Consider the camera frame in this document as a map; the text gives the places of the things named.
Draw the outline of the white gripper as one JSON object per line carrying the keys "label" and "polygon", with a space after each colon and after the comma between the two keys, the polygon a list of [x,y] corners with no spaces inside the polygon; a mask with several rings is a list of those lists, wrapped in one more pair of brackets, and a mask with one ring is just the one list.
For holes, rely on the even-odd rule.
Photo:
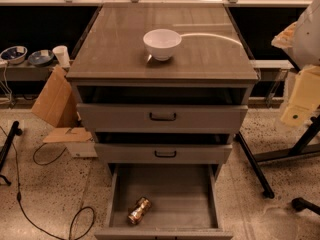
{"label": "white gripper", "polygon": [[296,76],[289,101],[280,117],[287,126],[302,125],[320,106],[320,66],[307,65]]}

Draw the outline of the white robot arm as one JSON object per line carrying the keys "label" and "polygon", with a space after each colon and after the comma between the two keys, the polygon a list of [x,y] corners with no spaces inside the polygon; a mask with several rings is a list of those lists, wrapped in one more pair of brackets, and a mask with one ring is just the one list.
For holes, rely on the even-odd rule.
{"label": "white robot arm", "polygon": [[313,0],[271,45],[282,49],[299,68],[280,121],[300,126],[320,106],[320,0]]}

